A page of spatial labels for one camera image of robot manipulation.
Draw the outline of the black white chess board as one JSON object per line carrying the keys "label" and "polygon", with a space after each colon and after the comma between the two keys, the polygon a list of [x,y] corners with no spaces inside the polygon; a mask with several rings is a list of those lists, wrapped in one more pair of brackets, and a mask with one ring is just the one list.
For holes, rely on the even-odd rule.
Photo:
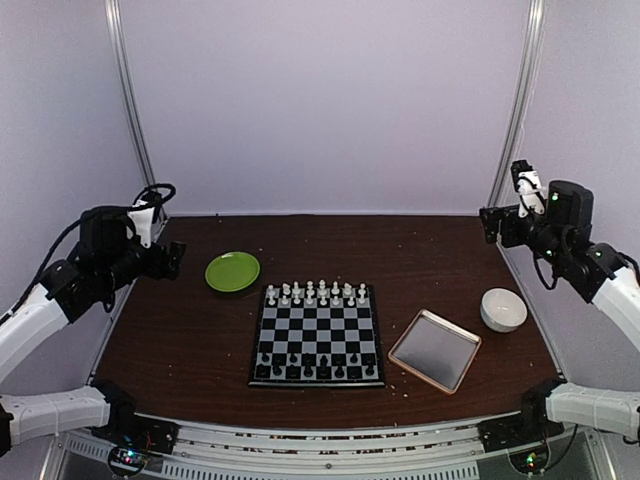
{"label": "black white chess board", "polygon": [[[276,289],[276,304],[268,305],[267,288],[261,291],[254,346],[249,367],[248,385],[251,387],[272,388],[378,388],[386,385],[381,336],[377,318],[377,306],[374,288],[367,283],[351,286],[347,283],[333,282],[329,285],[321,280],[309,281],[306,286],[273,285]],[[270,362],[263,364],[261,354],[270,355]],[[279,365],[282,374],[272,374],[273,354],[286,355],[286,363]],[[290,353],[298,355],[297,364],[289,364]],[[303,362],[304,354],[316,356],[314,364]],[[345,376],[335,377],[338,366],[331,364],[332,354],[345,354]],[[358,354],[358,362],[350,363],[350,356]],[[365,370],[368,365],[362,361],[363,354],[374,354],[374,375],[368,377]],[[317,377],[320,358],[329,357],[332,378],[321,380]],[[258,365],[268,365],[268,378],[257,378]],[[286,369],[290,365],[300,368],[298,379],[287,379]],[[315,378],[306,379],[303,370],[306,365],[316,367]],[[360,366],[361,379],[349,379],[348,367]]]}

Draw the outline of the black king piece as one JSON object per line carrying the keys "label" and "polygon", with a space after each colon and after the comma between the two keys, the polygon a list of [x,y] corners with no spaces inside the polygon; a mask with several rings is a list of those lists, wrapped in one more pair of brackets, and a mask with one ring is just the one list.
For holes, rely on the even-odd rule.
{"label": "black king piece", "polygon": [[321,380],[329,380],[332,378],[332,368],[329,363],[329,357],[323,355],[320,358],[320,365],[317,369],[317,377]]}

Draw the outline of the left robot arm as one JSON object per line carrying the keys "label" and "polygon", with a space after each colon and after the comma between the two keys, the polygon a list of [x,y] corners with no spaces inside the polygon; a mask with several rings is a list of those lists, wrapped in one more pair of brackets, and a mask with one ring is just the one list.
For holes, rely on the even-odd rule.
{"label": "left robot arm", "polygon": [[[130,207],[99,206],[76,221],[80,237],[69,256],[46,261],[19,300],[1,318],[1,376],[45,340],[79,320],[94,305],[106,311],[116,293],[139,277],[174,280],[186,246],[152,240],[159,206],[138,199]],[[133,398],[110,381],[76,390],[1,398],[1,450],[35,437],[94,428],[133,444],[144,433]]]}

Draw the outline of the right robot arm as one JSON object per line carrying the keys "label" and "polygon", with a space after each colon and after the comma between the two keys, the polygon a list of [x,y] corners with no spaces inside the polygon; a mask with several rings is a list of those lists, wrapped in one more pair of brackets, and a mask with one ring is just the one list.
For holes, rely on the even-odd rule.
{"label": "right robot arm", "polygon": [[[517,174],[514,187],[517,204],[480,211],[487,242],[528,248],[535,264],[550,267],[551,277],[541,281],[546,289],[564,281],[637,346],[639,265],[612,245],[592,240],[593,193],[565,180],[544,189],[533,173]],[[639,394],[546,380],[523,395],[512,430],[519,440],[530,442],[562,423],[614,433],[637,445]]]}

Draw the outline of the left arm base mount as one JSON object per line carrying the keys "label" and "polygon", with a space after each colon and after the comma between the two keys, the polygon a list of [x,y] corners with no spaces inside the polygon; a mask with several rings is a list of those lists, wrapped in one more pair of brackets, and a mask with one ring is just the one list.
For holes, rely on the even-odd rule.
{"label": "left arm base mount", "polygon": [[171,454],[179,433],[179,425],[166,420],[135,415],[131,424],[117,429],[113,425],[92,427],[93,436],[119,447],[151,454]]}

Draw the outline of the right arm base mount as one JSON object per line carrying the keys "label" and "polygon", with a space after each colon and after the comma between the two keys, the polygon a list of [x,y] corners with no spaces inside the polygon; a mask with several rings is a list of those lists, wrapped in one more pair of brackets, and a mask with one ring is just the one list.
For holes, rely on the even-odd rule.
{"label": "right arm base mount", "polygon": [[477,429],[486,453],[543,442],[565,431],[561,423],[526,423],[519,414],[482,421]]}

